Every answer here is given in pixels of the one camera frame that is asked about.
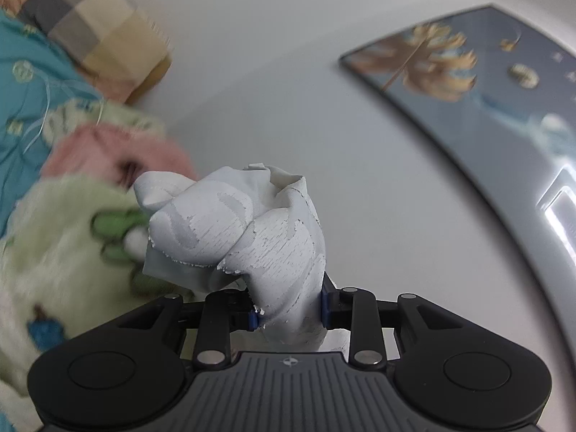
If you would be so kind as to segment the white t-shirt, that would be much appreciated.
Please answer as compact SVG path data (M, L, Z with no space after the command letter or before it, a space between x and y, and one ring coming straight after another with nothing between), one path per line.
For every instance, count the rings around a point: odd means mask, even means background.
M261 317L235 351L341 351L321 324L325 239L304 176L264 164L194 181L146 172L134 183L148 214L144 274L198 294L244 285Z

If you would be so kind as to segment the green cartoon fleece blanket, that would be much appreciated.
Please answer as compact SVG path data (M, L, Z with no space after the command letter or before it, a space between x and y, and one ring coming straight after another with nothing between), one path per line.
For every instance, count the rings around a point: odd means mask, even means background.
M193 181L147 172L129 189L87 175L39 180L19 201L1 239L1 428L41 421L26 377L34 361L154 298L192 292L144 275L144 189L172 198Z

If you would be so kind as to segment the pink fleece blanket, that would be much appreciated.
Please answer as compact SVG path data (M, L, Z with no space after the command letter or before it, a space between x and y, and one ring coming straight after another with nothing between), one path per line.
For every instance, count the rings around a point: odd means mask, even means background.
M195 178L188 154L171 139L104 124L81 126L60 140L41 176L83 175L129 188L146 172Z

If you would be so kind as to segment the light green folded cloth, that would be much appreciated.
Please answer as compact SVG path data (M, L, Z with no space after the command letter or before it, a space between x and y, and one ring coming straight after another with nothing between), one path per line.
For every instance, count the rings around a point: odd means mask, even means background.
M166 128L159 119L111 100L74 98L48 113L42 136L46 143L58 143L82 125L109 124L125 130L137 130L165 136Z

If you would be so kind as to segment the framed leaf picture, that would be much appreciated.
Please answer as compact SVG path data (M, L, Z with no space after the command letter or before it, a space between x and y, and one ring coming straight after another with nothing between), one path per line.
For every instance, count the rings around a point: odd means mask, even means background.
M341 65L421 127L546 283L575 279L575 59L493 5L370 41Z

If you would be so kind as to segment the teal patterned bed sheet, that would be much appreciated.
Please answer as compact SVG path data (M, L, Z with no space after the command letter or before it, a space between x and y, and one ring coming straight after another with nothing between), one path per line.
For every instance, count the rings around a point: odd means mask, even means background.
M34 26L1 12L1 231L39 180L51 152L42 139L48 113L73 98L103 96L71 59Z

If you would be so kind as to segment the checkered pillow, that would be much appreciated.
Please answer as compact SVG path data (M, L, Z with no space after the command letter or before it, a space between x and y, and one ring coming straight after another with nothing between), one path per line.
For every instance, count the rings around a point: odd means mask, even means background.
M1 0L63 48L103 96L134 103L172 64L167 37L132 0Z

